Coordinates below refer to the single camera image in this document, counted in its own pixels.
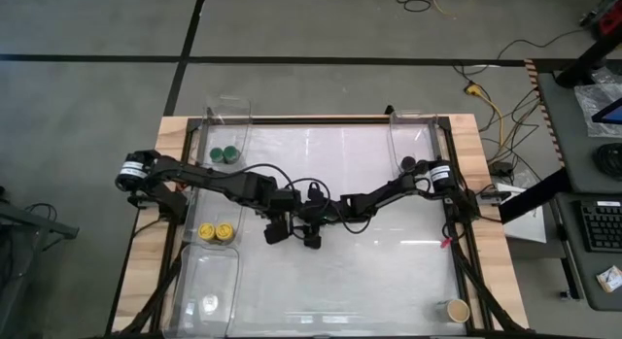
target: cable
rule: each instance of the cable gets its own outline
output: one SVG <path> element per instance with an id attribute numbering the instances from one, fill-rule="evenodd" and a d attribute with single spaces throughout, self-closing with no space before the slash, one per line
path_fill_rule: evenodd
<path id="1" fill-rule="evenodd" d="M 403 8 L 410 13 L 422 13 L 430 9 L 432 4 L 428 0 L 396 0 L 399 4 L 403 6 Z M 410 3 L 423 3 L 424 6 L 421 9 L 411 9 L 408 8 L 408 4 Z"/>
<path id="2" fill-rule="evenodd" d="M 449 12 L 446 12 L 446 11 L 442 10 L 442 9 L 440 8 L 440 5 L 438 4 L 438 2 L 437 2 L 436 0 L 432 0 L 432 2 L 434 3 L 434 6 L 436 7 L 436 9 L 437 9 L 437 10 L 438 10 L 441 14 L 443 14 L 443 15 L 445 15 L 445 16 L 449 16 L 449 17 L 456 17 L 456 15 L 451 14 L 451 13 L 449 13 Z M 466 2 L 466 4 L 468 5 L 468 4 L 472 3 L 472 2 L 473 2 L 473 0 L 468 0 L 468 1 Z"/>
<path id="3" fill-rule="evenodd" d="M 566 37 L 566 36 L 569 36 L 570 34 L 579 33 L 579 32 L 583 32 L 583 29 L 574 29 L 574 30 L 572 30 L 572 31 L 562 33 L 562 34 L 560 34 L 560 35 L 556 36 L 555 38 L 551 39 L 550 41 L 548 41 L 547 43 L 542 44 L 542 45 L 540 45 L 540 44 L 536 44 L 536 43 L 533 43 L 533 42 L 530 42 L 530 41 L 528 41 L 528 40 L 526 40 L 526 39 L 516 39 L 516 40 L 512 41 L 511 43 L 509 43 L 508 45 L 506 45 L 506 46 L 505 46 L 505 48 L 503 48 L 503 49 L 502 49 L 502 50 L 501 50 L 501 51 L 497 54 L 497 57 L 495 58 L 495 60 L 500 60 L 500 59 L 501 59 L 501 56 L 503 55 L 503 53 L 504 53 L 504 52 L 506 52 L 506 51 L 507 51 L 507 50 L 508 50 L 511 46 L 513 46 L 513 45 L 514 45 L 514 44 L 516 44 L 516 43 L 525 43 L 525 44 L 529 44 L 529 45 L 531 45 L 532 47 L 536 47 L 536 48 L 544 49 L 544 48 L 546 48 L 546 47 L 550 46 L 551 44 L 555 43 L 556 41 L 558 41 L 558 40 L 559 40 L 559 39 L 561 39 L 561 38 L 564 38 L 564 37 Z M 474 75 L 480 74 L 480 73 L 484 72 L 486 69 L 488 69 L 488 67 L 490 67 L 490 65 L 486 65 L 486 66 L 484 66 L 484 67 L 483 67 L 482 69 L 480 69 L 480 70 L 473 71 L 473 72 L 466 72 L 466 71 L 465 71 L 465 65 L 464 65 L 464 63 L 463 63 L 462 61 L 459 61 L 459 62 L 460 62 L 460 64 L 462 65 L 462 72 L 461 72 L 461 71 L 459 71 L 459 70 L 458 70 L 458 68 L 457 68 L 455 65 L 454 65 L 454 66 L 452 66 L 452 67 L 454 68 L 454 70 L 455 70 L 455 71 L 456 71 L 459 75 L 461 75 L 461 76 L 463 76 L 463 77 L 465 77 L 465 78 L 468 78 L 468 77 L 470 77 L 470 76 L 474 76 Z"/>
<path id="4" fill-rule="evenodd" d="M 484 188 L 480 189 L 477 193 L 475 193 L 475 195 L 480 195 L 480 194 L 482 194 L 482 193 L 483 193 L 483 192 L 484 192 L 487 188 L 494 187 L 494 186 L 495 186 L 495 184 L 487 184 L 487 185 L 485 185 L 485 186 L 484 186 Z"/>
<path id="5" fill-rule="evenodd" d="M 34 214 L 35 210 L 37 208 L 39 208 L 39 207 L 48 208 L 48 215 L 46 216 L 46 219 L 52 220 L 52 221 L 56 221 L 56 219 L 58 218 L 58 211 L 50 203 L 35 203 L 35 204 L 31 204 L 31 205 L 25 207 L 23 210 L 25 210 L 28 213 Z M 41 252 L 47 252 L 51 247 L 53 247 L 53 246 L 57 245 L 58 243 L 62 242 L 64 239 L 65 238 L 62 237 L 62 236 L 57 237 L 55 240 L 53 240 L 48 245 L 46 245 L 44 248 L 42 248 Z"/>
<path id="6" fill-rule="evenodd" d="M 141 233 L 142 231 L 144 231 L 144 230 L 148 229 L 149 227 L 151 227 L 151 226 L 153 226 L 153 225 L 155 225 L 156 223 L 161 222 L 161 221 L 164 221 L 164 219 L 160 219 L 160 218 L 158 218 L 157 220 L 155 220 L 155 221 L 151 221 L 151 222 L 149 222 L 148 224 L 146 224 L 146 225 L 144 225 L 144 226 L 140 227 L 139 229 L 137 229 L 136 231 L 134 231 L 134 233 L 132 234 L 132 238 L 135 238 L 135 237 L 136 237 L 139 233 Z"/>
<path id="7" fill-rule="evenodd" d="M 341 222 L 343 222 L 343 227 L 345 227 L 348 232 L 352 233 L 352 234 L 361 234 L 363 232 L 365 232 L 367 230 L 367 228 L 369 227 L 369 223 L 371 222 L 371 218 L 367 219 L 367 222 L 365 223 L 365 226 L 363 226 L 360 230 L 353 230 L 352 228 L 348 227 L 348 224 L 346 223 L 346 221 L 342 220 Z"/>
<path id="8" fill-rule="evenodd" d="M 508 158 L 511 155 L 511 151 L 513 151 L 518 145 L 520 145 L 520 143 L 525 141 L 530 135 L 532 135 L 539 128 L 539 125 L 537 124 L 525 123 L 525 120 L 536 110 L 536 108 L 537 108 L 537 104 L 535 104 L 530 110 L 528 110 L 525 114 L 523 114 L 519 119 L 516 119 L 514 117 L 516 110 L 512 111 L 511 118 L 512 118 L 512 121 L 515 122 L 515 124 L 510 130 L 510 133 L 508 134 L 508 136 L 505 138 L 505 141 L 501 143 L 499 149 L 497 150 L 497 153 L 495 153 L 495 155 L 493 155 L 493 157 L 488 160 L 489 164 Z M 521 141 L 518 144 L 514 145 L 516 134 L 518 133 L 521 126 L 531 127 L 532 130 L 525 137 L 523 137 L 523 139 L 521 139 Z M 502 148 L 505 147 L 505 143 L 507 142 L 507 139 L 511 139 L 510 146 L 509 148 L 507 148 L 508 151 L 503 153 Z"/>
<path id="9" fill-rule="evenodd" d="M 437 10 L 438 10 L 441 14 L 443 14 L 443 15 L 445 15 L 445 16 L 449 16 L 449 17 L 455 17 L 455 15 L 453 15 L 453 14 L 449 14 L 449 13 L 446 13 L 446 12 L 444 12 L 442 9 L 440 9 L 440 6 L 439 6 L 439 5 L 438 5 L 438 3 L 436 2 L 436 0 L 432 0 L 432 2 L 434 3 L 434 6 L 436 7 L 436 9 L 437 9 Z"/>
<path id="10" fill-rule="evenodd" d="M 321 180 L 318 180 L 318 179 L 315 179 L 315 178 L 301 178 L 301 179 L 296 179 L 296 180 L 292 181 L 290 184 L 285 185 L 285 187 L 284 187 L 284 188 L 287 188 L 288 186 L 292 186 L 292 187 L 294 187 L 294 184 L 296 184 L 296 183 L 300 183 L 300 182 L 305 182 L 305 181 L 310 181 L 310 182 L 311 182 L 311 184 L 309 184 L 309 188 L 311 188 L 311 186 L 312 186 L 313 184 L 316 184 L 316 185 L 317 185 L 317 184 L 320 184 L 320 185 L 322 185 L 322 186 L 324 187 L 324 189 L 325 189 L 325 190 L 326 190 L 326 192 L 327 192 L 327 201 L 326 201 L 326 203 L 324 204 L 324 207 L 322 207 L 322 210 L 321 210 L 320 212 L 318 212 L 318 215 L 319 215 L 319 214 L 323 213 L 323 212 L 327 209 L 328 204 L 330 204 L 330 189 L 328 189 L 328 185 L 326 185 L 326 184 L 325 184 L 324 182 L 322 182 Z M 296 237 L 297 239 L 304 241 L 304 240 L 306 239 L 305 237 L 298 236 L 298 235 L 297 235 L 297 234 L 295 234 L 295 232 L 294 232 L 294 230 L 295 230 L 296 228 L 300 229 L 300 228 L 302 228 L 302 227 L 303 227 L 303 226 L 294 226 L 294 221 L 293 221 L 293 220 L 290 220 L 290 230 L 291 230 L 291 234 L 292 234 L 294 237 Z"/>
<path id="11" fill-rule="evenodd" d="M 499 123 L 499 142 L 500 143 L 504 143 L 504 139 L 503 139 L 503 116 L 501 115 L 501 111 L 500 111 L 499 107 L 497 107 L 497 105 L 495 105 L 491 100 L 487 99 L 483 95 L 478 95 L 478 97 L 481 98 L 482 100 L 484 100 L 487 104 L 489 104 L 490 107 L 493 108 L 493 110 L 495 111 L 497 116 L 499 116 L 499 120 L 500 120 L 500 123 Z"/>
<path id="12" fill-rule="evenodd" d="M 602 145 L 594 151 L 592 158 L 602 173 L 622 181 L 622 144 Z"/>
<path id="13" fill-rule="evenodd" d="M 482 140 L 486 140 L 486 141 L 490 141 L 490 142 L 493 142 L 493 143 L 496 143 L 496 144 L 498 144 L 498 143 L 499 143 L 499 142 L 497 142 L 497 141 L 495 141 L 495 140 L 493 140 L 493 139 L 488 139 L 488 138 L 481 138 L 481 139 L 482 139 Z M 514 155 L 516 155 L 516 157 L 517 157 L 520 161 L 522 161 L 522 162 L 523 162 L 523 164 L 525 164 L 525 166 L 527 166 L 527 167 L 529 168 L 529 170 L 531 170 L 531 171 L 532 171 L 532 173 L 534 173 L 534 175 L 537 177 L 537 179 L 538 179 L 539 181 L 542 181 L 542 178 L 541 178 L 541 177 L 540 177 L 540 176 L 536 173 L 536 170 L 534 170 L 534 168 L 532 168 L 532 166 L 531 166 L 531 165 L 529 165 L 529 163 L 528 163 L 525 159 L 523 159 L 523 157 L 521 157 L 520 155 L 518 155 L 518 153 L 516 153 L 515 151 L 512 151 L 512 153 L 514 153 Z"/>
<path id="14" fill-rule="evenodd" d="M 46 245 L 46 246 L 45 246 L 45 247 L 41 250 L 41 252 L 47 252 L 47 251 L 48 251 L 48 249 L 50 249 L 51 247 L 53 247 L 53 246 L 57 245 L 58 243 L 62 242 L 62 240 L 64 240 L 64 239 L 65 239 L 64 237 L 58 237 L 58 238 L 56 238 L 53 242 L 51 242 L 51 243 L 49 243 L 48 245 Z"/>

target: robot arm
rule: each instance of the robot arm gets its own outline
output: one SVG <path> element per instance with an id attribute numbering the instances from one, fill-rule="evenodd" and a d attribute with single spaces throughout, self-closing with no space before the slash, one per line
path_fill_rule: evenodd
<path id="1" fill-rule="evenodd" d="M 182 163 L 156 151 L 140 151 L 127 155 L 116 185 L 122 191 L 131 192 L 132 197 L 136 197 L 139 191 L 145 193 L 147 199 L 155 201 L 160 209 L 179 221 L 185 219 L 187 199 L 181 192 L 168 189 L 165 182 L 219 192 L 230 201 L 251 208 L 270 220 L 264 231 L 268 244 L 280 242 L 294 234 L 292 219 L 298 217 L 305 223 L 302 228 L 305 246 L 318 249 L 321 245 L 320 226 L 342 221 L 366 222 L 376 215 L 378 209 L 406 195 L 417 194 L 426 199 L 455 197 L 454 200 L 460 200 L 457 193 L 462 192 L 456 185 L 449 162 L 442 159 L 416 162 L 414 158 L 407 157 L 401 167 L 403 173 L 399 177 L 371 193 L 344 194 L 338 201 L 328 201 L 318 186 L 310 186 L 309 200 L 302 203 L 298 190 L 293 186 L 278 188 L 273 177 L 244 170 L 223 173 Z M 420 177 L 427 172 L 432 174 L 432 183 Z M 417 188 L 422 181 L 428 183 L 428 189 Z M 430 192 L 430 186 L 433 186 L 434 193 Z M 463 211 L 474 217 L 476 212 L 472 212 L 473 207 L 476 204 L 464 204 Z"/>

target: transparent panel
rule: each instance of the transparent panel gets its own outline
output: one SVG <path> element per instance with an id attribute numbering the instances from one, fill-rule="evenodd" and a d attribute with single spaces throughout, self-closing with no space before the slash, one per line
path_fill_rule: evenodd
<path id="1" fill-rule="evenodd" d="M 254 125 L 245 161 L 275 164 L 293 180 L 320 179 L 336 200 L 394 179 L 397 155 L 433 159 L 427 124 L 399 130 L 404 152 L 398 154 L 392 149 L 392 131 L 389 124 Z M 270 168 L 253 171 L 274 176 L 279 186 L 287 183 Z M 303 200 L 307 185 L 296 185 Z M 206 207 L 223 203 L 211 194 L 196 200 Z M 193 225 L 211 219 L 206 215 L 196 209 Z M 269 246 L 263 237 L 267 220 L 252 212 L 241 220 L 237 233 L 243 239 L 235 249 L 242 276 L 227 335 L 465 333 L 463 324 L 446 323 L 436 312 L 438 302 L 458 298 L 451 252 L 440 248 L 445 216 L 439 201 L 402 198 L 380 210 L 360 235 L 341 224 L 324 226 L 319 250 L 294 237 Z"/>

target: power cable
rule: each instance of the power cable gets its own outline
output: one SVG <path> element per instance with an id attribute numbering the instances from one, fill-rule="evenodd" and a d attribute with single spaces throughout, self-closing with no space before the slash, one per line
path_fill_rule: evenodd
<path id="1" fill-rule="evenodd" d="M 530 42 L 530 41 L 528 41 L 526 39 L 516 39 L 516 40 L 510 42 L 508 45 L 506 45 L 505 48 L 501 49 L 501 51 L 497 54 L 497 57 L 495 58 L 495 60 L 500 60 L 501 57 L 503 56 L 503 53 L 506 52 L 514 44 L 525 43 L 525 44 L 531 45 L 532 47 L 544 49 L 544 48 L 550 46 L 551 44 L 555 43 L 559 39 L 562 39 L 562 38 L 564 38 L 566 36 L 569 36 L 569 35 L 574 34 L 574 33 L 579 33 L 579 32 L 583 32 L 583 29 L 574 29 L 572 31 L 562 33 L 562 34 L 556 36 L 555 38 L 551 39 L 550 41 L 546 42 L 545 44 L 533 43 L 533 42 Z M 459 75 L 463 76 L 466 79 L 468 79 L 468 77 L 470 77 L 470 76 L 478 75 L 478 74 L 484 72 L 486 69 L 488 69 L 488 67 L 491 66 L 491 65 L 486 65 L 486 66 L 482 67 L 480 70 L 473 71 L 473 72 L 467 72 L 467 71 L 465 71 L 464 63 L 461 60 L 456 60 L 456 61 L 458 63 L 460 63 L 460 65 L 462 66 L 462 71 L 459 70 L 456 65 L 452 65 L 452 68 L 454 69 L 454 71 L 456 71 L 456 73 L 458 73 Z"/>

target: paper cup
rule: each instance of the paper cup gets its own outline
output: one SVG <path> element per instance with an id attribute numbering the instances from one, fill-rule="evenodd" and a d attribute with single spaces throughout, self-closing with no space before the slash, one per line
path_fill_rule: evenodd
<path id="1" fill-rule="evenodd" d="M 470 309 L 461 299 L 447 300 L 436 304 L 436 312 L 441 322 L 464 323 L 470 317 Z"/>

